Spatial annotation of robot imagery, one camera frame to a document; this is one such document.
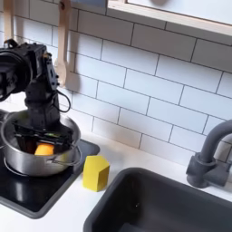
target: stove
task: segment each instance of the stove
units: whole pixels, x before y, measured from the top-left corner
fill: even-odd
[[[0,121],[6,112],[0,111]],[[29,218],[41,218],[82,173],[87,155],[97,155],[99,146],[85,140],[79,142],[82,151],[80,164],[46,178],[22,177],[8,170],[0,150],[0,204]]]

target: black sink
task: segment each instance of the black sink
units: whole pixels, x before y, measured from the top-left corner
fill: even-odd
[[[83,232],[232,232],[232,203],[145,169],[122,171]]]

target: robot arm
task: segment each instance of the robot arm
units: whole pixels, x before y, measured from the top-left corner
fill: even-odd
[[[25,92],[28,118],[14,122],[21,150],[33,153],[40,140],[52,143],[57,152],[71,146],[73,132],[60,123],[58,85],[46,46],[5,41],[0,49],[0,102]]]

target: gray faucet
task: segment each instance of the gray faucet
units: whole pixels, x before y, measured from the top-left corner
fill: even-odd
[[[209,184],[226,185],[231,164],[216,161],[214,155],[220,141],[231,133],[232,120],[218,124],[209,133],[201,152],[196,153],[189,162],[187,181],[191,186],[203,189]]]

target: stainless steel pot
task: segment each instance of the stainless steel pot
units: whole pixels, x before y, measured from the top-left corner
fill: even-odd
[[[81,160],[81,152],[78,141],[81,132],[76,123],[67,116],[61,115],[61,123],[73,129],[72,147],[64,153],[52,156],[35,156],[19,149],[14,136],[13,120],[28,117],[27,111],[19,111],[10,114],[1,127],[3,140],[3,152],[7,164],[16,171],[32,177],[46,177],[64,171],[69,166],[74,166]]]

